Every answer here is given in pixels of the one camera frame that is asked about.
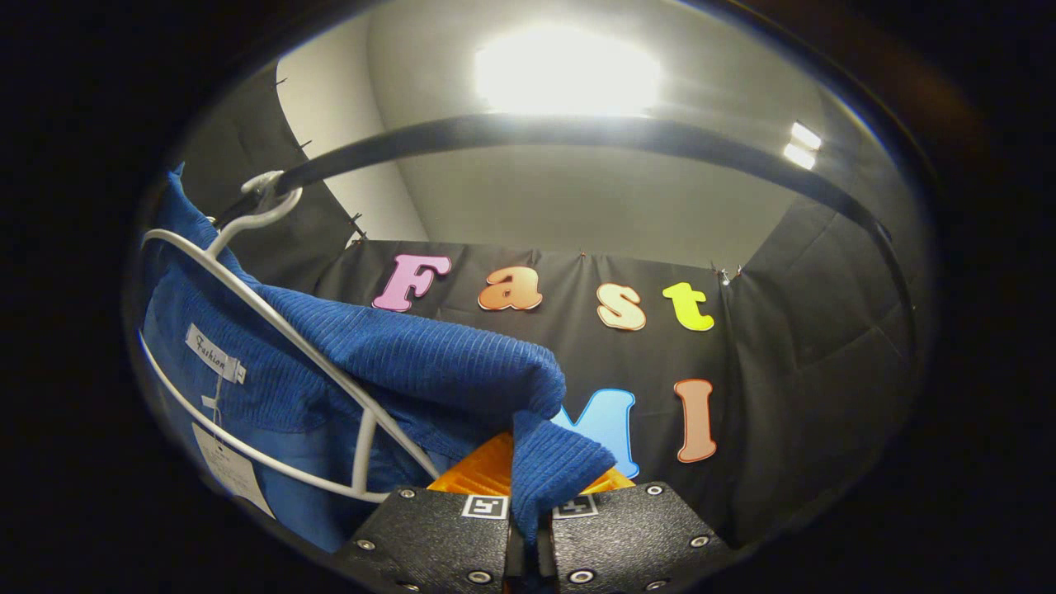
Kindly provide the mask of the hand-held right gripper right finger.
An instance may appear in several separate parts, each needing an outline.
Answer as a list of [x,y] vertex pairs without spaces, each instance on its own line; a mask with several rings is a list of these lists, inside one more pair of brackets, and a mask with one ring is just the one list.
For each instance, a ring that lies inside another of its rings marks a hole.
[[540,523],[543,593],[687,593],[734,549],[672,485],[579,493]]

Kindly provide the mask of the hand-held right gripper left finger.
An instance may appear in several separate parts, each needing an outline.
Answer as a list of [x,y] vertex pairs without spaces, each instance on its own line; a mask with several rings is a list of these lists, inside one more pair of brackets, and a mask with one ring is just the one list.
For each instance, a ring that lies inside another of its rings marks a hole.
[[512,456],[503,432],[429,488],[396,488],[333,561],[375,593],[509,593]]

